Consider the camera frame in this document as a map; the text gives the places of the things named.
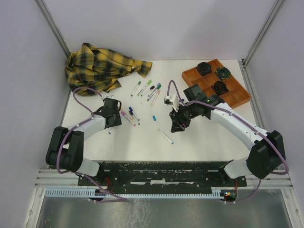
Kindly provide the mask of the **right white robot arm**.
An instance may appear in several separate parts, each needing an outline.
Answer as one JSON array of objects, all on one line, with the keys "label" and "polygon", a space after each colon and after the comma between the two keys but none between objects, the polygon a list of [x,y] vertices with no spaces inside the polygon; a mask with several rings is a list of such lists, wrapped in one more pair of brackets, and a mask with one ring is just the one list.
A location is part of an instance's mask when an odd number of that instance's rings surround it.
[{"label": "right white robot arm", "polygon": [[279,175],[276,168],[280,165],[285,167],[283,175],[289,172],[281,133],[252,124],[218,95],[207,96],[197,84],[185,89],[184,94],[186,103],[179,93],[168,92],[164,98],[165,104],[172,105],[169,113],[172,133],[185,131],[192,119],[202,116],[223,126],[249,150],[247,157],[231,160],[223,166],[223,171],[218,173],[222,185],[228,186],[240,176],[254,175],[264,179],[269,174]]}]

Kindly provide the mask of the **magenta cap marker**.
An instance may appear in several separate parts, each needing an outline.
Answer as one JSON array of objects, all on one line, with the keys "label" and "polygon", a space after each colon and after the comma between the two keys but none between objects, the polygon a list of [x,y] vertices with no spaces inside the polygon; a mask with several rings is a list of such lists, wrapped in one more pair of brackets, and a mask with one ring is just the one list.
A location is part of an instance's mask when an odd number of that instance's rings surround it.
[{"label": "magenta cap marker", "polygon": [[132,126],[136,126],[136,123],[134,123],[132,119],[125,112],[121,111],[121,114],[124,118],[126,118],[131,123]]}]

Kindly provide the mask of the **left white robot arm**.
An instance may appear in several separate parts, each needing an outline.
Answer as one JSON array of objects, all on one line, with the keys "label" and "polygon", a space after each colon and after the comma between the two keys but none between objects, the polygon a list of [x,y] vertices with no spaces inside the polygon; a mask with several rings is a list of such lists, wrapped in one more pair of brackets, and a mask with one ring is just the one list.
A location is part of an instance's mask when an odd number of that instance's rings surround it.
[{"label": "left white robot arm", "polygon": [[122,103],[105,98],[104,105],[93,112],[93,116],[70,128],[58,126],[54,129],[46,154],[46,164],[58,172],[70,171],[88,175],[94,185],[101,185],[105,173],[101,165],[84,157],[84,142],[97,132],[120,126]]}]

